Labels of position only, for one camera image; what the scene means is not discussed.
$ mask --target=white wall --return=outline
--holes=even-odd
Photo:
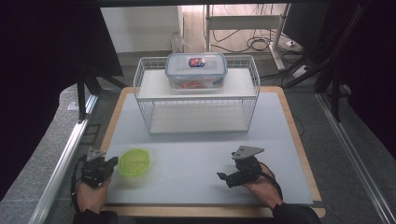
[[[101,10],[117,53],[171,50],[172,32],[182,27],[181,7],[104,7]]]

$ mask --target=aluminum rail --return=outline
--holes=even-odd
[[[58,189],[61,186],[64,175],[67,172],[67,168],[70,164],[70,161],[73,158],[74,152],[78,147],[78,142],[83,135],[85,128],[87,127],[89,118],[91,116],[92,110],[96,104],[97,96],[91,95],[86,104],[87,117],[81,122],[77,123],[73,132],[71,133],[69,140],[66,143],[64,148],[64,152],[61,155],[61,158],[58,161],[58,164],[55,167],[55,170],[52,173],[52,176],[49,179],[49,183],[47,184],[44,192],[38,201],[37,206],[35,207],[35,211],[33,212],[29,224],[38,224],[44,223],[48,213],[50,212],[50,208],[53,204],[56,194],[58,193]]]
[[[382,194],[381,189],[374,182],[373,178],[365,167],[363,161],[361,160],[361,157],[359,156],[358,151],[353,146],[352,142],[347,136],[347,132],[344,130],[343,125],[338,122],[332,115],[332,112],[330,110],[331,106],[327,99],[327,96],[325,95],[325,93],[317,93],[317,98],[323,111],[329,119],[335,134],[337,135],[341,145],[343,146],[344,151],[347,154],[353,168],[355,169],[356,174],[361,180],[364,189],[370,197],[375,207],[375,210],[378,212],[380,218],[382,219],[382,222],[386,224],[396,224],[395,216],[390,211],[388,202]]]

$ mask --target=white wire basket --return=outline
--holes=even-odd
[[[260,93],[253,57],[226,56],[228,74],[216,91],[175,91],[164,73],[166,57],[142,58],[134,96],[149,133],[248,132]]]

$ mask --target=white shelf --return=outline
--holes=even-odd
[[[145,70],[137,99],[256,97],[249,70],[229,68],[220,90],[174,90],[164,70]]]
[[[157,105],[151,133],[246,132],[248,124],[242,104]]]

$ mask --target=plastic food container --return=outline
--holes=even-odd
[[[176,53],[168,56],[165,74],[174,90],[218,90],[227,64],[221,53]]]
[[[125,152],[119,159],[120,175],[139,177],[149,169],[149,152],[146,149],[134,148]]]

